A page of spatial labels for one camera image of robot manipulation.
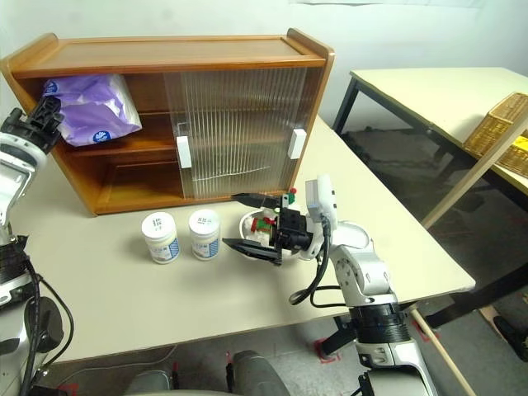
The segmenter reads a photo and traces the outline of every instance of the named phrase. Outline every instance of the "plastic container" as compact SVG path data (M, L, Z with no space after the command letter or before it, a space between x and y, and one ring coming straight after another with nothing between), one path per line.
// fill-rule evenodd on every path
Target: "plastic container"
M200 260L218 256L220 218L214 210L197 210L189 218L192 252Z
M149 214L141 224L150 256L158 264L172 262L180 254L174 218L167 212Z

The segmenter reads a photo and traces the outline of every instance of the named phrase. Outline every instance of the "beige tabletop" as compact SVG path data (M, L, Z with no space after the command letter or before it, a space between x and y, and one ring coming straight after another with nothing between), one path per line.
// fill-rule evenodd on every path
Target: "beige tabletop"
M528 77L505 68L396 68L351 75L434 125L459 147L484 116L512 92L528 93ZM528 178L492 170L528 195Z
M316 121L297 177L329 173L340 219L364 226L387 262L401 301L468 290L474 280L440 247L341 139ZM257 328L299 323L346 312L288 304L312 280L315 262L281 267L251 261L222 244L209 262L191 253L187 220L211 208L225 237L238 236L238 221L251 210L236 202L166 209L177 222L178 259L158 265L149 258L140 223L150 211L91 217L57 165L50 161L12 216L14 231L29 234L36 270L55 287L75 317L76 332L61 360L157 347ZM335 284L329 267L322 285ZM321 303L342 301L323 292Z

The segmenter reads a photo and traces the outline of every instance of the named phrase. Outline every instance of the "wooden stick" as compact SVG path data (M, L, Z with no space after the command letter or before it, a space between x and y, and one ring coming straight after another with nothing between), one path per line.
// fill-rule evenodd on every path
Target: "wooden stick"
M442 198L435 208L422 220L422 225L431 227L469 188L504 154L515 139L528 128L528 108L517 121L499 138L477 163Z
M440 353L440 356L442 357L442 359L444 359L445 363L453 372L453 375L459 381L460 385L468 394L468 396L477 396L477 394L471 389L471 385L469 385L466 378L462 375L459 368L451 359L451 356L449 356L446 349L442 346L442 344L440 344L440 341L438 341L438 339L436 338L435 333L431 330L425 319L421 316L421 314L416 308L411 308L411 315L414 320L417 321L422 331L431 339L432 345L434 345L435 348L438 350L438 353Z

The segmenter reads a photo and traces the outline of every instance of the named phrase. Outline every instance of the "metal table leg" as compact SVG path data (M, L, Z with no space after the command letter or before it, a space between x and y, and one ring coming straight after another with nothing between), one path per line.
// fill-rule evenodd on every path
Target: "metal table leg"
M528 263L509 274L484 286L480 290L451 295L454 304L426 316L426 321L432 328L438 328L451 320L455 320L470 312L492 304L494 301L519 290L528 284Z
M348 88L346 89L345 97L343 97L343 101L341 102L341 107L339 107L339 112L337 113L336 120L333 121L332 129L337 132L337 134L341 134L343 131L343 127L345 126L345 123L347 122L348 115L350 114L350 110L352 109L352 106L354 106L354 102L357 98L357 80L355 78L352 78L350 80L350 83L348 84Z
M453 159L451 159L447 165L445 165L444 169L441 170L438 176L436 176L435 183L442 185L447 182L447 179L449 179L453 173L463 169L465 170L467 167L461 161L459 161L457 157L453 157Z
M356 330L350 327L349 323L343 322L340 316L336 316L333 320L337 325L337 331L321 343L323 357L330 356L357 337Z

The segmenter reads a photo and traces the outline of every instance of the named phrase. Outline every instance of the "wicker basket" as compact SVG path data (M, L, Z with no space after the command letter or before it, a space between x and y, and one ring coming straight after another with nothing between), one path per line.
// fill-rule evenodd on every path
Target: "wicker basket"
M528 95L512 93L497 104L464 142L464 147L482 157L528 107ZM528 177L528 130L497 161L499 165Z

